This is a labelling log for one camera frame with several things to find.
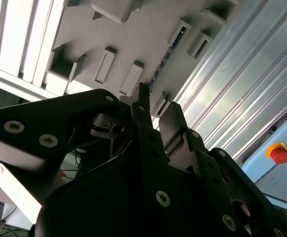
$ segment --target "ceiling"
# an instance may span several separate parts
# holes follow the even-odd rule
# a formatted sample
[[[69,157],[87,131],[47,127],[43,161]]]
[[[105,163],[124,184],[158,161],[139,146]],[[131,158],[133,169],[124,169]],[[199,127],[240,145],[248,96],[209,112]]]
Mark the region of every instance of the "ceiling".
[[[142,0],[132,10],[120,24],[90,0],[0,0],[0,88],[29,101],[95,88],[119,96],[134,62],[130,82],[150,82],[184,26],[151,84],[152,115],[159,101],[179,103],[208,148],[241,163],[287,116],[287,1]],[[52,55],[70,67],[52,71]]]

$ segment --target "hole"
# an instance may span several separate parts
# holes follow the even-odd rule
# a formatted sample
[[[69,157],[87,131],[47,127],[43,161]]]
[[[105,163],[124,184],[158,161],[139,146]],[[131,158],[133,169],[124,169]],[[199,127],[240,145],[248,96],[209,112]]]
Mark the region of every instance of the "hole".
[[[145,108],[142,105],[139,105],[138,108],[142,111],[145,111]]]
[[[110,95],[106,95],[106,99],[109,101],[114,101],[113,97],[111,97]]]
[[[160,199],[162,200],[162,202],[166,202],[166,197],[163,194],[160,195]]]
[[[152,151],[152,155],[153,155],[154,157],[159,157],[159,156],[160,156],[159,153],[157,153],[156,151]]]
[[[212,163],[208,163],[208,166],[211,168],[211,169],[214,169],[214,165]]]
[[[43,141],[48,143],[48,144],[52,144],[53,143],[53,140],[51,138],[49,138],[49,137],[46,137]]]
[[[200,56],[200,54],[202,53],[202,51],[204,50],[207,44],[208,44],[208,41],[205,39],[202,45],[199,47],[197,53],[195,54],[195,57],[194,57],[195,59],[197,59]]]
[[[189,172],[194,173],[194,168],[193,168],[192,165],[188,166],[186,169],[187,169]]]
[[[18,129],[20,129],[20,126],[18,124],[12,123],[9,125],[9,128],[18,130]]]
[[[217,178],[212,178],[212,180],[215,184],[219,184],[219,180]]]
[[[245,205],[245,203],[241,200],[234,200],[232,202],[232,207],[234,209],[235,215],[238,219],[238,221],[241,223],[241,225],[246,229],[246,231],[251,234],[250,230],[250,211],[248,210],[248,207]]]
[[[228,180],[229,180],[229,176],[227,175],[227,173],[221,167],[219,167],[219,170],[220,170],[220,174],[222,176],[223,181],[225,183],[227,183]]]
[[[120,125],[115,126],[114,129],[113,129],[113,132],[114,132],[115,134],[120,134],[120,133],[122,133],[122,132],[123,132],[123,126],[120,126]]]
[[[155,137],[154,136],[152,136],[152,135],[149,135],[149,139],[151,140],[151,141],[155,141]]]

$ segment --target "screw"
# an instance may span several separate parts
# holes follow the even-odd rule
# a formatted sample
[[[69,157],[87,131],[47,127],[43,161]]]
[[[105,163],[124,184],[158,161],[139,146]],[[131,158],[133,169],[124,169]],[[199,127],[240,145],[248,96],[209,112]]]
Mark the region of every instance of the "screw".
[[[106,95],[106,99],[109,101],[114,101],[113,97],[111,97],[110,95]]]
[[[283,233],[277,228],[274,228],[274,232],[278,237],[285,237]]]
[[[199,135],[198,135],[197,132],[193,131],[192,134],[193,134],[194,137],[199,138]]]
[[[58,139],[51,134],[44,134],[40,136],[39,143],[43,147],[54,148],[58,145]]]
[[[236,223],[230,216],[223,215],[222,220],[223,220],[223,223],[226,225],[226,227],[228,227],[231,231],[235,232],[237,230]]]
[[[219,154],[220,154],[222,157],[226,157],[226,154],[225,154],[223,151],[219,151]]]
[[[4,129],[10,133],[20,133],[25,130],[25,126],[19,121],[8,121],[4,124]]]
[[[145,108],[144,108],[143,106],[139,105],[138,107],[139,107],[139,109],[141,109],[142,111],[145,111]]]
[[[157,191],[155,197],[157,198],[157,201],[159,204],[161,204],[163,207],[169,207],[171,205],[171,199],[164,191]]]

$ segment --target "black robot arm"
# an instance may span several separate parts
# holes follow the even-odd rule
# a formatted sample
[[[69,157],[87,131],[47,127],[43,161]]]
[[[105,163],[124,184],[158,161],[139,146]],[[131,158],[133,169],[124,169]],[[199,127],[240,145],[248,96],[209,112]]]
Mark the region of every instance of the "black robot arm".
[[[178,104],[157,131],[148,87],[131,100],[99,89],[0,109],[0,187],[32,236],[287,237],[287,220]],[[60,165],[80,147],[87,169],[64,185]]]

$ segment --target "light blue panel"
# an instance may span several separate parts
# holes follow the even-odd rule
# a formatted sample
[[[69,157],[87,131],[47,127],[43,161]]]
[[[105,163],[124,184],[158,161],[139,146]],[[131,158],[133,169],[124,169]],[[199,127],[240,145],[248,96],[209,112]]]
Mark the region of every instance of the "light blue panel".
[[[266,157],[266,150],[269,146],[278,142],[287,144],[287,120],[244,163],[242,169],[253,182],[259,180],[275,166],[275,163]]]

